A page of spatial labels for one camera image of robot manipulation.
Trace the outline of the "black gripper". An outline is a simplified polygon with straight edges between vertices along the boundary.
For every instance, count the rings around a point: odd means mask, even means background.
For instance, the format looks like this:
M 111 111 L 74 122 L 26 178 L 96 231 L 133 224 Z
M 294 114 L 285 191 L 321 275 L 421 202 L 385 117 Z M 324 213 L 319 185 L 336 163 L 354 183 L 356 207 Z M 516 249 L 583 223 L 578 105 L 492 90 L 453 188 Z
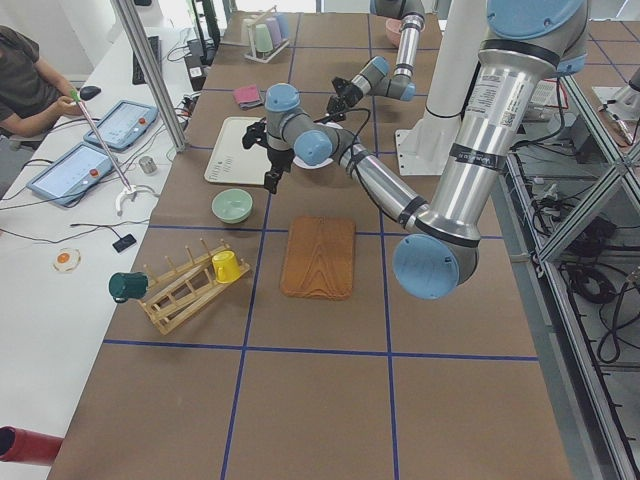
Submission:
M 327 103 L 327 115 L 332 121 L 340 122 L 346 118 L 346 111 L 361 100 L 361 90 L 351 81 L 340 77 L 332 79 L 335 94 Z
M 249 150 L 254 145 L 266 149 L 271 170 L 264 174 L 264 188 L 271 194 L 277 193 L 282 173 L 290 173 L 294 159 L 294 151 L 279 139 L 272 137 L 267 131 L 265 122 L 250 124 L 242 137 L 242 146 Z

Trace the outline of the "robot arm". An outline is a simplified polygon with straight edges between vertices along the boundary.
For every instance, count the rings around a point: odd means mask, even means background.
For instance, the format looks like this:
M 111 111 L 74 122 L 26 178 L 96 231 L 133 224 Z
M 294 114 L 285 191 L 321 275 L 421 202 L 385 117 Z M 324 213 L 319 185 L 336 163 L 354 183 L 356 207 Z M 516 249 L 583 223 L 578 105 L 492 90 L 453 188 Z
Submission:
M 286 83 L 268 89 L 266 116 L 248 127 L 243 146 L 266 150 L 269 191 L 295 159 L 343 167 L 407 231 L 393 256 L 397 281 L 415 297 L 444 297 L 477 267 L 477 223 L 537 84 L 583 67 L 589 8 L 586 1 L 487 4 L 478 75 L 432 200 L 410 189 L 354 133 L 313 120 Z
M 372 57 L 351 80 L 335 77 L 336 92 L 327 104 L 327 114 L 341 121 L 345 112 L 363 97 L 382 96 L 410 101 L 415 95 L 412 81 L 419 37 L 425 26 L 425 9 L 421 1 L 371 1 L 370 12 L 400 21 L 400 40 L 393 72 L 382 56 Z

